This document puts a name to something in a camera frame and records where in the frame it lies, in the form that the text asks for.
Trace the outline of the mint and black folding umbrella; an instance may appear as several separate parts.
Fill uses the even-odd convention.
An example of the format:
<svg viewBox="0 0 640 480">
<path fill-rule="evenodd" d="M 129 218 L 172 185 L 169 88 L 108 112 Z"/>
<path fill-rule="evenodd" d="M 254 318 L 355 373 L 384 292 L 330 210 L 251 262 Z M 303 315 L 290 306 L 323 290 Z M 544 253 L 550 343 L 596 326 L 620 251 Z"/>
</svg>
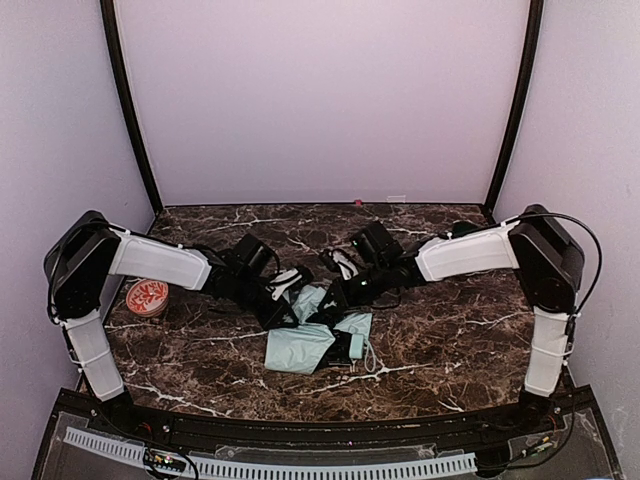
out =
<svg viewBox="0 0 640 480">
<path fill-rule="evenodd" d="M 376 370 L 379 361 L 369 339 L 373 315 L 359 312 L 342 315 L 333 327 L 313 323 L 311 317 L 318 312 L 325 293 L 321 287 L 305 286 L 288 298 L 300 324 L 268 333 L 266 369 L 310 375 L 324 368 L 362 361 L 366 372 Z"/>
</svg>

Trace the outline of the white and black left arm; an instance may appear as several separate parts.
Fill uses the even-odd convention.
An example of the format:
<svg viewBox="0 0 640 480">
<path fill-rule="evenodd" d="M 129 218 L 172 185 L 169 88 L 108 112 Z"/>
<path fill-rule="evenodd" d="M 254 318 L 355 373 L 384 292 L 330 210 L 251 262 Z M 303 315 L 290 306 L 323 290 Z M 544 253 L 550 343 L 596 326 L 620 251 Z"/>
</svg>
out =
<svg viewBox="0 0 640 480">
<path fill-rule="evenodd" d="M 98 211 L 85 212 L 46 254 L 46 313 L 61 327 L 71 360 L 100 402 L 127 395 L 104 328 L 103 292 L 113 278 L 163 282 L 235 304 L 269 331 L 296 327 L 299 318 L 288 293 L 310 283 L 308 268 L 265 272 L 280 262 L 276 252 L 251 234 L 216 251 L 185 246 L 109 223 Z"/>
</svg>

